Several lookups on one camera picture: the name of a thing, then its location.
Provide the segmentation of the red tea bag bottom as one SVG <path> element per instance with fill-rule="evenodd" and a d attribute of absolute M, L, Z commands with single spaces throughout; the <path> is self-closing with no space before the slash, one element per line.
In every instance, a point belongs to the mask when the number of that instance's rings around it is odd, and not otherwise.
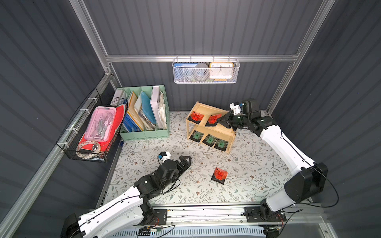
<path fill-rule="evenodd" d="M 217 126 L 218 124 L 218 119 L 221 118 L 222 115 L 221 114 L 214 114 L 214 115 L 210 115 L 205 126 L 206 127 L 215 127 Z"/>

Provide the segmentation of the red tea bag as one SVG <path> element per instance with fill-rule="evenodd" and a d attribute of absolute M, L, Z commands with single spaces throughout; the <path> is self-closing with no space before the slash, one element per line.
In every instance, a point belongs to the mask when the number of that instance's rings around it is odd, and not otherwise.
<path fill-rule="evenodd" d="M 214 115 L 210 115 L 205 126 L 206 127 L 215 127 L 217 126 L 218 124 L 218 119 L 221 118 L 222 115 L 221 114 L 214 114 Z"/>
<path fill-rule="evenodd" d="M 191 114 L 188 116 L 187 120 L 199 125 L 203 117 L 204 117 L 204 114 L 200 114 L 196 111 L 192 111 Z"/>
<path fill-rule="evenodd" d="M 224 185 L 227 176 L 228 176 L 227 171 L 216 167 L 212 174 L 211 180 Z"/>

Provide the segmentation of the green tea bag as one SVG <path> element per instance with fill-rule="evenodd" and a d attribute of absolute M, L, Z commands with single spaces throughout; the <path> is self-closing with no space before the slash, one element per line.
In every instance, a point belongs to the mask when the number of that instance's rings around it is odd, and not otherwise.
<path fill-rule="evenodd" d="M 199 131 L 193 131 L 193 133 L 190 135 L 190 140 L 195 142 L 200 142 L 203 136 L 204 136 L 204 133 Z"/>
<path fill-rule="evenodd" d="M 223 139 L 217 139 L 214 145 L 215 149 L 226 152 L 229 142 Z"/>
<path fill-rule="evenodd" d="M 217 141 L 217 138 L 215 136 L 208 134 L 202 142 L 203 144 L 213 147 L 216 141 Z"/>

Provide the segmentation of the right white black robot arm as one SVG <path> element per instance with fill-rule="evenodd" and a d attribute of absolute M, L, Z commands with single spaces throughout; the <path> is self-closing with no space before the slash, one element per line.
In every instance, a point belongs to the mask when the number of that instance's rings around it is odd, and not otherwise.
<path fill-rule="evenodd" d="M 315 163 L 285 135 L 270 116 L 262 116 L 255 100 L 230 104 L 228 113 L 216 120 L 222 126 L 246 129 L 264 140 L 291 172 L 284 187 L 261 202 L 261 214 L 271 215 L 323 191 L 328 173 L 324 163 Z"/>

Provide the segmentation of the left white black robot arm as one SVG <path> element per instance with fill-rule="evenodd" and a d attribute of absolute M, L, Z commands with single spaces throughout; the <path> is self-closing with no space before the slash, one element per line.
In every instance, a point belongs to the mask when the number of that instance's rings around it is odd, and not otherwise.
<path fill-rule="evenodd" d="M 62 238 L 106 238 L 124 228 L 154 220 L 149 201 L 175 188 L 180 176 L 191 166 L 190 156 L 177 160 L 159 155 L 160 165 L 152 173 L 142 176 L 120 196 L 89 213 L 66 217 Z"/>

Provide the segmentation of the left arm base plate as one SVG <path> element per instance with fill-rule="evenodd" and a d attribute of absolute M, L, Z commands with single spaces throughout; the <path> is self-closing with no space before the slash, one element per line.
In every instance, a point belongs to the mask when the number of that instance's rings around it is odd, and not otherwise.
<path fill-rule="evenodd" d="M 148 213 L 144 216 L 141 225 L 166 225 L 168 218 L 168 210 L 167 209 L 154 209 L 153 212 Z"/>

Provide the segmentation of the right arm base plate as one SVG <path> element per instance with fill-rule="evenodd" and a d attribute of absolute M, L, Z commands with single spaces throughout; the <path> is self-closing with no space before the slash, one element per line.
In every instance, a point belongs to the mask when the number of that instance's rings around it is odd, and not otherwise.
<path fill-rule="evenodd" d="M 260 223 L 260 222 L 286 222 L 287 218 L 282 211 L 270 212 L 269 215 L 263 214 L 259 206 L 247 206 L 244 207 L 243 216 L 246 217 L 248 223 Z"/>

